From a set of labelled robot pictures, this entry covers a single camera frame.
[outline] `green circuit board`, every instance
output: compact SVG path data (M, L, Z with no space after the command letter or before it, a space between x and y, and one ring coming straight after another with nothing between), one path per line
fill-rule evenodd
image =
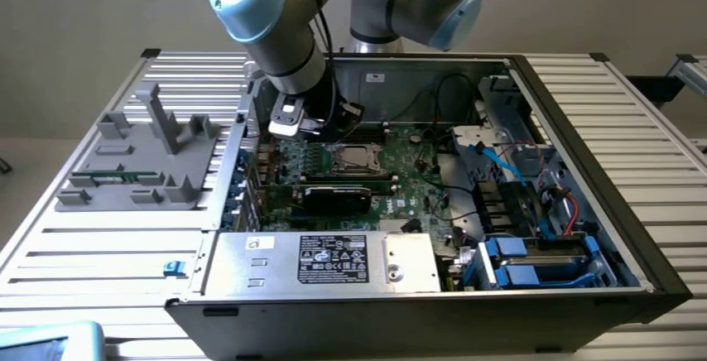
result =
M430 185L415 170L415 159L418 156L423 160L431 161L434 148L430 142L414 144L410 141L411 135L420 135L422 130L415 127L392 127L386 136L386 143L376 144L380 149L378 161L380 167L391 175L396 176L395 193L390 195L375 195L372 197L371 208L367 214L356 216L320 216L315 219L299 218L304 214L299 204L296 194L311 183L303 181L303 175L316 177L331 169L332 157L331 149L351 145L346 141L340 144L306 143L295 141L274 140L271 143L272 155L267 156L271 166L267 169L264 185L260 192L260 206L263 210L262 223L263 231L396 231L411 219L422 222L423 233L430 233L434 240L435 252L444 253L447 248L444 241L452 232L452 227L447 221L438 219L424 206L424 198L430 198L431 205L435 205L446 192L434 185ZM442 183L439 175L434 175L427 170L426 177L436 183ZM354 185L366 188L376 186L391 187L390 182L347 181L332 182L330 185ZM450 218L448 209L436 211L438 216Z

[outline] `gray 3d printed holder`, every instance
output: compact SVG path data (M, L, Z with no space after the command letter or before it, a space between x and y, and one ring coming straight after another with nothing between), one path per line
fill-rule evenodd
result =
M152 123L131 125L119 111L99 121L100 139L70 187L56 198L59 211L192 209L210 167L219 127L195 115L180 125L159 100L159 85L135 91Z

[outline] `warning label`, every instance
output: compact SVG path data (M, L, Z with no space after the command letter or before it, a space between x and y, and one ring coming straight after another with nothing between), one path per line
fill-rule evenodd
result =
M303 284L368 282L364 235L303 235L298 279Z

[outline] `robotic arm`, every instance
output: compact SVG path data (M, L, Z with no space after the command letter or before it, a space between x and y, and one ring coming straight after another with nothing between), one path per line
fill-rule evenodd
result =
M240 42L280 91L270 132L295 138L336 138L362 120L363 106L340 94L334 67L310 23L328 0L210 0L231 37ZM398 52L400 37L447 51L468 34L482 0L352 0L351 49Z

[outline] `sticker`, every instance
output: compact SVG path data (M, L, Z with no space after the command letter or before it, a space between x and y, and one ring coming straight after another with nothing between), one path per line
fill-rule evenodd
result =
M366 75L366 82L375 82L382 84L386 82L386 74L370 73Z
M246 238L246 249L254 251L256 249L274 249L275 237L248 237Z
M370 282L364 235L299 237L298 280L303 284Z

